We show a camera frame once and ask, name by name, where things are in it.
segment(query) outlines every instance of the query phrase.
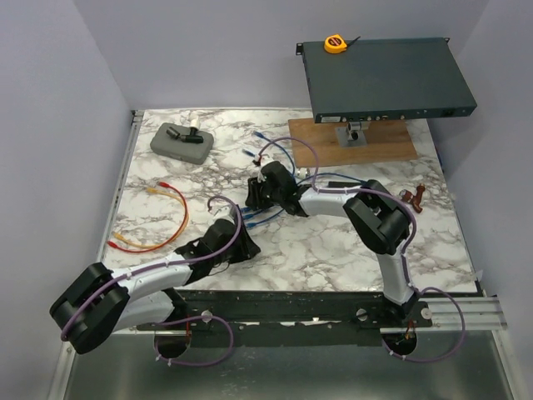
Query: port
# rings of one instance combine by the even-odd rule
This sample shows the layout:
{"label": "port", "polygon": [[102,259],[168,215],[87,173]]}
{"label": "port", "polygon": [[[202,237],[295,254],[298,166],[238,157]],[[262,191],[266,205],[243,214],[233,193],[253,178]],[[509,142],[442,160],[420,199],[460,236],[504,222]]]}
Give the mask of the port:
{"label": "port", "polygon": [[449,110],[444,110],[441,114],[441,117],[453,117],[453,114],[456,113],[456,110],[454,108],[450,108]]}

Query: tape measure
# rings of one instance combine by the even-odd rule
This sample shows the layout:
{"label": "tape measure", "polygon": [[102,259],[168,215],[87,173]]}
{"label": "tape measure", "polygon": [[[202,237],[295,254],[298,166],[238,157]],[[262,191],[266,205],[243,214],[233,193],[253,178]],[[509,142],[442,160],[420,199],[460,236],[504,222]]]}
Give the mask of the tape measure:
{"label": "tape measure", "polygon": [[339,34],[328,36],[326,37],[326,40],[324,41],[324,50],[326,50],[328,53],[331,53],[331,54],[338,54],[338,53],[345,52],[353,43],[357,42],[357,40],[359,40],[360,37],[346,44],[342,36]]}

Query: table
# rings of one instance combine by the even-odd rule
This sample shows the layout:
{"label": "table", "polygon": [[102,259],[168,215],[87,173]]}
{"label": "table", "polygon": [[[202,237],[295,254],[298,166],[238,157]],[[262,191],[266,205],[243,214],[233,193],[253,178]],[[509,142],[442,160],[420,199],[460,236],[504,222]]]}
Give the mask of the table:
{"label": "table", "polygon": [[[187,198],[191,221],[174,242],[155,252],[131,255],[108,247],[103,262],[111,269],[145,263],[168,254],[173,248],[203,235],[212,221],[207,199],[228,196],[244,205],[247,179],[257,173],[252,159],[242,152],[257,152],[269,138],[288,136],[287,121],[310,118],[300,109],[198,109],[202,129],[215,137],[214,147],[201,166],[156,155],[150,141],[162,123],[187,125],[189,109],[144,112],[127,179],[122,188],[113,230],[127,238],[154,243],[172,235],[182,219],[182,206],[164,196],[149,195],[145,188],[164,181]],[[407,127],[417,160],[380,162],[321,168],[321,172],[344,173],[379,180],[391,193],[426,185],[419,232],[408,251],[412,278],[419,288],[435,286],[450,292],[477,292],[476,277],[456,220],[426,120],[408,121]],[[269,153],[289,165],[278,149]],[[290,152],[290,143],[286,144]],[[274,212],[265,212],[264,217]],[[357,236],[347,218],[292,217],[283,213],[270,223],[249,230],[262,249],[253,260],[231,265],[214,277],[206,277],[188,289],[255,291],[380,291],[382,280],[375,255]]]}

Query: gray case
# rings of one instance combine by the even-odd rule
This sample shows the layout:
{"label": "gray case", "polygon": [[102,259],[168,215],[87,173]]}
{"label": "gray case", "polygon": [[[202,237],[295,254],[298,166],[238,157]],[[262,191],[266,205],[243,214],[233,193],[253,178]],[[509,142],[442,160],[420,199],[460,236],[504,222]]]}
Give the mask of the gray case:
{"label": "gray case", "polygon": [[203,143],[184,143],[167,135],[167,129],[170,126],[181,135],[189,134],[188,127],[165,122],[159,127],[156,136],[150,142],[152,151],[160,156],[174,158],[186,163],[203,164],[215,142],[213,135],[208,132],[198,131],[197,134],[203,137]]}

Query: red cable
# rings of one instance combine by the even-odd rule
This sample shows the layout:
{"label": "red cable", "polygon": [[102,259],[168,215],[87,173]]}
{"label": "red cable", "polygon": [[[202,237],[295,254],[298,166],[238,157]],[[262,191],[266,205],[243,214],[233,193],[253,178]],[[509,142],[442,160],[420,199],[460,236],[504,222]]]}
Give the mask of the red cable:
{"label": "red cable", "polygon": [[168,243],[172,242],[175,239],[175,236],[177,235],[177,233],[183,228],[183,225],[185,224],[185,221],[187,220],[187,216],[189,214],[189,209],[187,208],[187,201],[185,200],[185,197],[182,195],[182,193],[179,190],[177,190],[173,186],[170,186],[168,183],[166,183],[166,182],[158,182],[157,185],[161,186],[162,188],[165,187],[165,188],[168,188],[168,189],[172,190],[173,192],[176,192],[177,195],[180,198],[182,198],[182,200],[183,200],[183,207],[185,208],[185,214],[183,214],[182,224],[179,226],[179,228],[177,229],[176,233],[174,233],[172,236],[170,236],[168,238],[168,240],[166,240],[165,242],[161,243],[159,246],[152,247],[152,248],[147,248],[145,250],[130,250],[129,248],[124,248],[124,247],[118,246],[115,242],[112,242],[111,240],[107,241],[107,244],[109,246],[111,246],[112,248],[116,248],[117,250],[120,250],[121,252],[125,252],[125,253],[142,254],[142,253],[148,253],[148,252],[153,252],[154,250],[158,250],[159,248],[162,248],[163,246],[166,246]]}

